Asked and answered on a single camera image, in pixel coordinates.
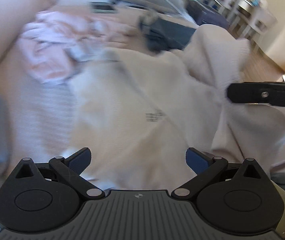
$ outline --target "metal pivot screw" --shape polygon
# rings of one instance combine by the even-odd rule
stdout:
[[[261,93],[262,98],[267,98],[268,96],[269,96],[269,93],[267,91]]]
[[[188,196],[190,194],[190,191],[186,188],[178,188],[174,191],[174,193],[177,195],[177,196],[180,196],[180,197],[185,197],[185,196]]]
[[[86,194],[90,197],[98,197],[102,194],[103,192],[98,189],[98,188],[91,188],[89,190],[86,191]]]

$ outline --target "white sheet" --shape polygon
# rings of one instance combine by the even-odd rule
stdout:
[[[92,161],[82,176],[104,190],[171,192],[194,176],[188,147],[236,163],[255,158],[268,173],[285,144],[285,115],[225,96],[240,81],[248,54],[247,40],[213,25],[199,27],[181,57],[107,50],[69,82],[79,107],[63,156],[90,145]]]

